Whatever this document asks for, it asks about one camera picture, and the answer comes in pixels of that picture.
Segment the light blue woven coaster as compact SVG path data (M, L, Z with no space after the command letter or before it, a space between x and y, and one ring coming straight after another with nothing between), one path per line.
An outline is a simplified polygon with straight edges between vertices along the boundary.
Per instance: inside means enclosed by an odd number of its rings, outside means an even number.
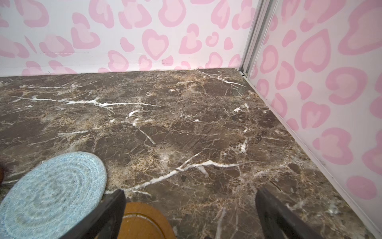
M1 238L62 237L98 206L106 182L103 162L88 152L42 162L1 202Z

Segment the brown wooden saucer coaster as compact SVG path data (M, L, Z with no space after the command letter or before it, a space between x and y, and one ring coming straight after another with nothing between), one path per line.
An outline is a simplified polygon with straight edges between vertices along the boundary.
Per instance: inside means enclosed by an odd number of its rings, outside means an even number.
M175 239L168 219L156 208L141 202L126 204L119 239Z

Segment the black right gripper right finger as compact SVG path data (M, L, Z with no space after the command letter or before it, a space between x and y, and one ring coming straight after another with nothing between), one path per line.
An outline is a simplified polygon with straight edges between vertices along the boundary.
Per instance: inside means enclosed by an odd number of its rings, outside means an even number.
M266 239L322 238L265 187L257 190L255 204Z

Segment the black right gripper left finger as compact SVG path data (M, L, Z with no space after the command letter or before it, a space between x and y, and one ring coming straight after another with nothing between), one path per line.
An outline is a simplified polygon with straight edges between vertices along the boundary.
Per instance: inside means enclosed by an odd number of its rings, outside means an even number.
M126 198L121 189L99 204L61 239L116 239L119 234Z

